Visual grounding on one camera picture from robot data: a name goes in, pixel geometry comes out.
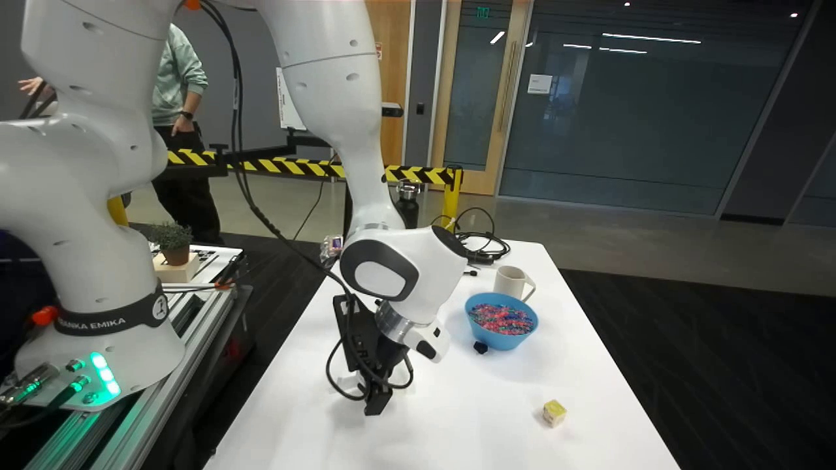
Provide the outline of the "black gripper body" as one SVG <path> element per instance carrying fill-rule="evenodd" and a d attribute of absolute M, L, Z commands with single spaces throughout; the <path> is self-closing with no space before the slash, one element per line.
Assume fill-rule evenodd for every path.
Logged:
<path fill-rule="evenodd" d="M 369 386 L 391 392 L 391 371 L 407 357 L 407 350 L 379 328 L 377 315 L 354 296 L 334 296 L 332 309 L 348 369 L 357 371 Z"/>

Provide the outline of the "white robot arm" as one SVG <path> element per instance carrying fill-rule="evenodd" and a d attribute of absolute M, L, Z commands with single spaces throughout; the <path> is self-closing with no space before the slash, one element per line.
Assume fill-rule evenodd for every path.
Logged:
<path fill-rule="evenodd" d="M 148 241 L 106 215 L 109 198 L 169 169 L 152 84 L 181 3 L 203 0 L 24 0 L 21 51 L 57 105 L 0 122 L 0 226 L 42 260 L 57 318 L 19 348 L 10 407 L 106 409 L 186 362 Z M 405 226 L 390 198 L 365 0 L 225 3 L 263 19 L 301 122 L 343 162 L 353 219 L 336 280 L 370 311 L 344 350 L 386 386 L 407 352 L 443 356 L 438 314 L 464 254 L 442 226 Z"/>

